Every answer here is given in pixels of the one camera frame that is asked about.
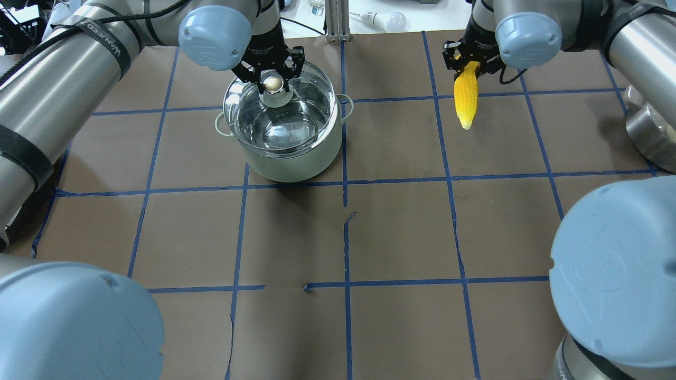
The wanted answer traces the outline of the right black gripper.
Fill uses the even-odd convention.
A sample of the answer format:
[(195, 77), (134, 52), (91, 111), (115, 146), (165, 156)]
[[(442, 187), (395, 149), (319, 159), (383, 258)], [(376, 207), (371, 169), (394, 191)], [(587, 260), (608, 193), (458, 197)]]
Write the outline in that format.
[(454, 72), (454, 80), (469, 62), (477, 62), (475, 76), (478, 79), (484, 74), (495, 74), (504, 70), (495, 32), (488, 31), (477, 24), (468, 24), (463, 37), (457, 41), (445, 41), (443, 58), (448, 70)]

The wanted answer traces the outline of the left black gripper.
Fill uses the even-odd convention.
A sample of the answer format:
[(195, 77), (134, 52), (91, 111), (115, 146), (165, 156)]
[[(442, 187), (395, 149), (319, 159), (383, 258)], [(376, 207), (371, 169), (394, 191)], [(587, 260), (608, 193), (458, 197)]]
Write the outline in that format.
[(306, 54), (303, 46), (289, 48), (265, 48), (263, 50), (247, 50), (243, 60), (231, 71), (244, 83), (253, 83), (262, 87), (262, 74), (266, 71), (277, 73), (283, 80), (285, 90), (290, 90), (290, 81), (298, 79), (302, 74)]

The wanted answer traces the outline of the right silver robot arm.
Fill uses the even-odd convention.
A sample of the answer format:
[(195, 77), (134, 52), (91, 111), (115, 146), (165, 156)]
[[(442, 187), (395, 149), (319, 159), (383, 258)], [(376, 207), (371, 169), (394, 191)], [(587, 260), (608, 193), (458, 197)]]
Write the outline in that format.
[(548, 275), (575, 201), (656, 175), (624, 130), (628, 82), (597, 50), (560, 52), (515, 84), (480, 78), (470, 130), (438, 101), (478, 379), (543, 379), (564, 328)]

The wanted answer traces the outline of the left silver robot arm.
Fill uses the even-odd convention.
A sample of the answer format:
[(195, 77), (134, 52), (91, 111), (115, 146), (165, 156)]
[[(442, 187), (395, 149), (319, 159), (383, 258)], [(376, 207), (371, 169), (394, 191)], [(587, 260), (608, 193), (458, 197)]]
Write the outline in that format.
[[(298, 77), (280, 1), (84, 1), (2, 75), (2, 222), (65, 164), (74, 137), (147, 46), (261, 84)], [(165, 339), (149, 291), (86, 263), (2, 253), (2, 379), (159, 379)]]

